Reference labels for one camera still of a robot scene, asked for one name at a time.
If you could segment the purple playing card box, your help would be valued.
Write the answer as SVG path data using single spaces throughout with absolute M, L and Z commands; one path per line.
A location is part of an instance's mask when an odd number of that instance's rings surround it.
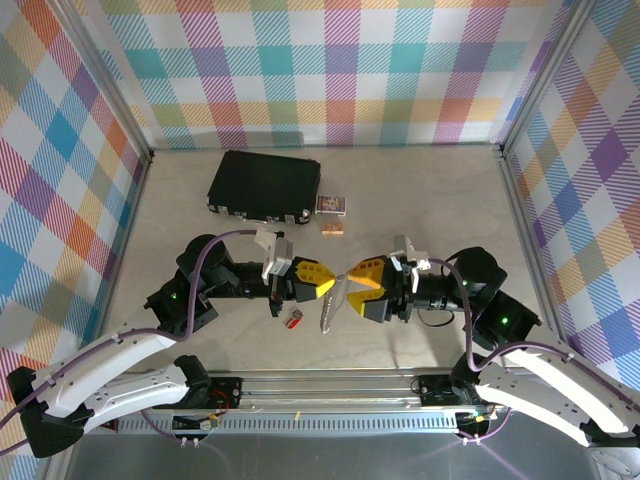
M 346 198 L 343 196 L 319 195 L 316 200 L 315 213 L 320 215 L 346 215 Z

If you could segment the black hard case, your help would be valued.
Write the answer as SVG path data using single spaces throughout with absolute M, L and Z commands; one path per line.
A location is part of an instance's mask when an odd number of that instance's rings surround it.
M 242 220 L 304 225 L 315 209 L 321 165 L 311 159 L 230 150 L 206 195 L 210 211 Z

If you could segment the black base electronics box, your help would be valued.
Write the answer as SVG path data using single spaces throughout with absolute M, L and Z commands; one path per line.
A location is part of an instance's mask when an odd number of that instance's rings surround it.
M 207 392 L 207 407 L 217 410 L 238 409 L 242 398 L 241 377 L 211 377 Z
M 447 375 L 420 375 L 415 377 L 410 389 L 417 395 L 422 407 L 452 405 L 456 399 Z

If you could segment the perforated metal strip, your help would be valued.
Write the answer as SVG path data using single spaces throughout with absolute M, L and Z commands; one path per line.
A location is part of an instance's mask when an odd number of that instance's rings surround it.
M 210 431 L 186 429 L 171 416 L 155 415 L 145 421 L 140 415 L 120 419 L 119 433 L 146 434 L 155 428 L 178 435 L 213 433 L 267 434 L 377 434 L 377 433 L 455 433 L 456 416 L 442 411 L 379 414 L 308 414 L 295 421 L 296 414 L 239 414 L 225 416 L 221 425 Z

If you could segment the reflective steel plate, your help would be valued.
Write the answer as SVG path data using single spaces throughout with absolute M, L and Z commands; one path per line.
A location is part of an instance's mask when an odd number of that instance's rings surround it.
M 447 436 L 224 436 L 198 449 L 156 435 L 91 436 L 65 480 L 600 480 L 594 462 L 548 434 L 480 446 Z

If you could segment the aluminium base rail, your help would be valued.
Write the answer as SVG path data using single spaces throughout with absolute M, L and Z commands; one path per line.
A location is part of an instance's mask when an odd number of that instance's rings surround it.
M 420 375 L 447 375 L 444 368 L 359 368 L 359 369 L 285 369 L 211 371 L 210 377 L 241 377 L 242 398 L 238 409 L 222 410 L 232 414 L 343 414 L 343 413 L 417 413 L 422 410 L 455 410 L 486 413 L 492 404 L 481 400 L 471 387 L 454 386 L 452 405 L 422 407 L 410 384 Z M 170 400 L 153 400 L 135 407 L 134 412 L 204 414 L 207 399 L 196 407 Z

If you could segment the aluminium frame post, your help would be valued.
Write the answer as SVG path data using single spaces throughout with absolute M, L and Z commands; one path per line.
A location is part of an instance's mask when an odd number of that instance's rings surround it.
M 81 57 L 98 89 L 109 104 L 131 143 L 136 147 L 146 166 L 153 161 L 153 149 L 149 146 L 142 129 L 128 108 L 114 77 L 104 61 L 98 47 L 71 0 L 47 0 L 52 11 L 69 35 L 71 43 Z
M 548 48 L 548 53 L 540 62 L 540 68 L 531 82 L 527 95 L 523 98 L 514 119 L 498 142 L 500 151 L 507 157 L 513 150 L 520 137 L 526 132 L 528 125 L 535 116 L 544 94 L 555 79 L 569 50 L 575 43 L 580 30 L 588 20 L 598 0 L 573 0 L 559 34 Z

